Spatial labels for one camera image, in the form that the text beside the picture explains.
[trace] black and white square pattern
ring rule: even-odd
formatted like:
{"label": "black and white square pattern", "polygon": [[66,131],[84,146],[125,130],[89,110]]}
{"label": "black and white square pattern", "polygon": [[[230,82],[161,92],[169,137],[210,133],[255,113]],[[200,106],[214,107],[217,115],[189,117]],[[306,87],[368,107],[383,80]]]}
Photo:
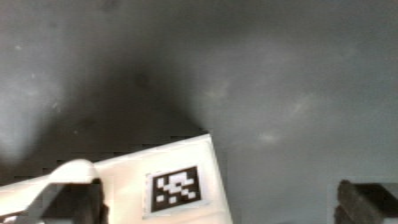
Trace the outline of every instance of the black and white square pattern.
{"label": "black and white square pattern", "polygon": [[152,212],[175,208],[203,199],[198,167],[152,178]]}

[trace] gray ceiling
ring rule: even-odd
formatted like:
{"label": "gray ceiling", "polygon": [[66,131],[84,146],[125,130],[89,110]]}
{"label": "gray ceiling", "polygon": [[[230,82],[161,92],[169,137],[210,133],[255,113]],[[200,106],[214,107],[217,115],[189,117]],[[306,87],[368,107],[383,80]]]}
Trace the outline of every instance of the gray ceiling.
{"label": "gray ceiling", "polygon": [[210,131],[235,222],[333,223],[398,181],[398,1],[0,1],[2,184]]}

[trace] gray wall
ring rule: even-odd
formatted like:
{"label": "gray wall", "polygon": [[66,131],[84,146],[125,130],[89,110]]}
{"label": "gray wall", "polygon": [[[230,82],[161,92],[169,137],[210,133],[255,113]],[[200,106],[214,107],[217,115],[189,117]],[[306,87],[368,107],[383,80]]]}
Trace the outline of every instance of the gray wall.
{"label": "gray wall", "polygon": [[4,0],[2,184],[214,134],[237,223],[333,223],[398,180],[398,2]]}

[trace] concrete surface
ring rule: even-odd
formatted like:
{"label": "concrete surface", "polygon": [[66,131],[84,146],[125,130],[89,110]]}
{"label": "concrete surface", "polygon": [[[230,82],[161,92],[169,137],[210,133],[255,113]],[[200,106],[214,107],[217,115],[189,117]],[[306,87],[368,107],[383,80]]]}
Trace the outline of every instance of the concrete surface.
{"label": "concrete surface", "polygon": [[398,2],[4,0],[2,184],[203,130],[237,223],[333,223],[398,180]]}

